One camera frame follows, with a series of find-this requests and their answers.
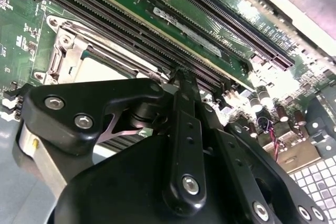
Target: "silver screw head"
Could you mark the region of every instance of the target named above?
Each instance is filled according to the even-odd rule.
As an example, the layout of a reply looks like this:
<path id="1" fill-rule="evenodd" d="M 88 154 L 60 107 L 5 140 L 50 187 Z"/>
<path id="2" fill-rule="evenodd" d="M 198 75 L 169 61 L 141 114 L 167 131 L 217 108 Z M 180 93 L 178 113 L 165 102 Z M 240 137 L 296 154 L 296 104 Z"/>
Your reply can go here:
<path id="1" fill-rule="evenodd" d="M 316 218 L 318 218 L 321 221 L 324 221 L 324 217 L 319 210 L 317 210 L 315 207 L 312 207 L 311 210 L 313 210 L 313 213 L 315 214 Z"/>
<path id="2" fill-rule="evenodd" d="M 213 108 L 211 108 L 211 106 L 209 105 L 209 104 L 207 104 L 207 103 L 205 103 L 204 104 L 204 107 L 205 107 L 205 109 L 208 111 L 208 112 L 213 112 Z"/>
<path id="3" fill-rule="evenodd" d="M 60 110 L 64 107 L 64 101 L 58 97 L 48 97 L 44 104 L 47 108 L 51 110 Z"/>
<path id="4" fill-rule="evenodd" d="M 235 125 L 235 130 L 236 130 L 238 133 L 241 133 L 241 132 L 242 132 L 241 128 L 240 128 L 239 126 L 237 126 L 237 125 Z"/>
<path id="5" fill-rule="evenodd" d="M 263 221 L 269 220 L 269 215 L 266 208 L 260 202 L 253 202 L 253 210 L 257 214 L 257 216 Z"/>
<path id="6" fill-rule="evenodd" d="M 197 181 L 190 176 L 184 176 L 182 179 L 184 189 L 191 195 L 196 195 L 199 192 L 199 186 Z"/>
<path id="7" fill-rule="evenodd" d="M 61 35 L 59 37 L 59 43 L 64 48 L 69 48 L 73 45 L 74 41 L 68 35 Z"/>
<path id="8" fill-rule="evenodd" d="M 75 125 L 81 129 L 87 130 L 93 126 L 93 121 L 86 115 L 78 115 L 75 118 Z"/>
<path id="9" fill-rule="evenodd" d="M 305 208 L 299 206 L 299 212 L 306 220 L 311 220 L 310 214 L 307 212 Z"/>

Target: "capacitor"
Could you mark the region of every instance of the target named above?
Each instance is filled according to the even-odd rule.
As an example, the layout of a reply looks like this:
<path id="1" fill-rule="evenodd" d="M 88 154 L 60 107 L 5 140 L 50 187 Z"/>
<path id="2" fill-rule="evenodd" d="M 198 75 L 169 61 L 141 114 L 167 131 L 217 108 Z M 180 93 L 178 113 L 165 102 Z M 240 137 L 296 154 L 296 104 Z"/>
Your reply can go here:
<path id="1" fill-rule="evenodd" d="M 284 106 L 277 106 L 276 111 L 277 111 L 280 122 L 288 121 L 288 115 L 286 113 Z"/>
<path id="2" fill-rule="evenodd" d="M 253 109 L 254 112 L 260 112 L 262 110 L 262 107 L 261 106 L 261 103 L 259 101 L 259 98 L 258 97 L 252 97 L 250 98 L 250 105 L 251 105 L 251 108 Z"/>
<path id="3" fill-rule="evenodd" d="M 269 93 L 267 92 L 267 90 L 261 90 L 259 93 L 258 93 L 258 96 L 259 96 L 259 100 L 261 102 L 262 105 L 264 106 L 270 106 L 272 104 L 272 99 L 271 97 L 269 96 Z"/>
<path id="4" fill-rule="evenodd" d="M 252 122 L 248 123 L 248 133 L 250 133 L 250 136 L 253 138 L 257 138 L 258 136 L 256 126 Z"/>
<path id="5" fill-rule="evenodd" d="M 294 119 L 296 121 L 296 123 L 299 125 L 299 126 L 305 126 L 306 125 L 306 119 L 305 117 L 303 116 L 302 112 L 300 110 L 295 110 L 294 113 Z"/>

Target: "cable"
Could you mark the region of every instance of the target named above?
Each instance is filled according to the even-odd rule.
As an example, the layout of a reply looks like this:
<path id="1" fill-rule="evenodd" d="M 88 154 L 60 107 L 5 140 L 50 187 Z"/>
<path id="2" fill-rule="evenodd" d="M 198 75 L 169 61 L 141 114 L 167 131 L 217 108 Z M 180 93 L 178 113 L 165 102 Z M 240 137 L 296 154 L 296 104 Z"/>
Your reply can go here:
<path id="1" fill-rule="evenodd" d="M 267 117 L 261 116 L 257 119 L 257 124 L 263 130 L 265 134 L 269 133 L 271 141 L 273 142 L 274 147 L 274 159 L 276 162 L 279 161 L 279 152 L 280 152 L 280 145 L 283 145 L 275 136 L 275 130 L 273 128 L 273 123 Z"/>

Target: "black expansion slot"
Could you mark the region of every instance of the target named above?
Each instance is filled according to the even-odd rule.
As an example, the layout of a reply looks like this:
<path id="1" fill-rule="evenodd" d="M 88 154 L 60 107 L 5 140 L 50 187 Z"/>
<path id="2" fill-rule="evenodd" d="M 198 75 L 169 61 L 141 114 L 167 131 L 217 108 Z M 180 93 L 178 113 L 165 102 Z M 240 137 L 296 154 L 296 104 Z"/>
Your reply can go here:
<path id="1" fill-rule="evenodd" d="M 222 44 L 222 42 L 218 41 L 209 33 L 207 33 L 201 26 L 189 20 L 188 18 L 183 16 L 180 12 L 171 8 L 165 1 L 163 0 L 147 0 L 147 1 L 152 3 L 154 7 L 158 7 L 159 9 L 165 11 L 167 14 L 174 17 L 180 24 L 183 24 L 184 26 L 188 27 L 190 30 L 194 31 L 199 36 L 208 40 L 209 42 L 211 42 L 211 44 L 218 47 L 221 50 L 223 57 L 235 57 L 240 61 L 242 67 L 247 72 L 252 70 L 250 63 L 248 62 L 247 59 L 242 58 L 236 51 Z"/>
<path id="2" fill-rule="evenodd" d="M 220 0 L 188 1 L 277 68 L 287 70 L 294 65 L 283 49 Z"/>
<path id="3" fill-rule="evenodd" d="M 218 70 L 188 55 L 102 0 L 50 0 L 81 18 L 105 37 L 121 43 L 158 67 L 184 67 L 197 75 L 201 88 L 213 92 L 227 79 Z"/>

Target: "black plastic arm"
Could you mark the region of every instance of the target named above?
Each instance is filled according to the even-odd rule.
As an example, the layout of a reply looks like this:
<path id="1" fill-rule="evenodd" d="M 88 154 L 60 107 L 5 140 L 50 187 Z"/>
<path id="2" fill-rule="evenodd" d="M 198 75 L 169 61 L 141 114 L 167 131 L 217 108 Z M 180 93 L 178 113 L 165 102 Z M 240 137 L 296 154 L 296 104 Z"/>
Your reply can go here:
<path id="1" fill-rule="evenodd" d="M 223 128 L 215 109 L 201 102 L 193 76 L 177 70 L 168 85 L 175 91 L 132 79 L 43 86 L 25 96 L 22 118 L 30 136 L 67 155 L 88 155 L 101 136 L 154 130 L 79 170 L 63 187 L 56 224 L 328 223 L 243 127 Z M 91 120 L 89 127 L 78 126 L 78 115 Z"/>
<path id="2" fill-rule="evenodd" d="M 163 94 L 162 88 L 150 79 L 41 86 L 31 89 L 25 96 L 22 118 L 33 134 L 64 152 L 81 155 L 93 149 L 103 132 L 105 115 L 120 115 L 133 105 L 154 102 Z M 51 97 L 61 99 L 64 107 L 48 108 L 46 99 Z M 78 115 L 90 118 L 92 127 L 77 127 L 75 117 Z"/>

